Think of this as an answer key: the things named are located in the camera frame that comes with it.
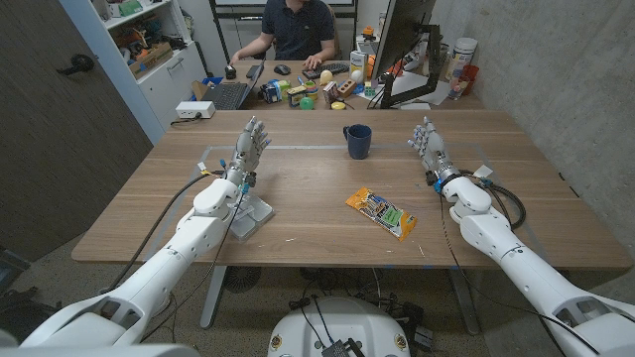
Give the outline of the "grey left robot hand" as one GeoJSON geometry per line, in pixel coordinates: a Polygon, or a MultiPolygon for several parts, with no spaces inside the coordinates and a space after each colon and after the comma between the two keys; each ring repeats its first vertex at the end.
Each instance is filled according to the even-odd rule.
{"type": "Polygon", "coordinates": [[[225,179],[241,185],[245,178],[256,171],[260,157],[270,144],[264,123],[253,116],[239,134],[225,179]]]}

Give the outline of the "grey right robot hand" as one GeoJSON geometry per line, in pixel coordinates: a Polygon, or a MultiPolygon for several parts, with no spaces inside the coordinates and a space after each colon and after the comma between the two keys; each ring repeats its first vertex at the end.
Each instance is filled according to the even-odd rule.
{"type": "Polygon", "coordinates": [[[408,145],[418,153],[422,161],[428,186],[436,184],[442,187],[448,181],[461,176],[445,149],[443,137],[427,116],[422,124],[414,128],[413,138],[408,140],[408,145]]]}

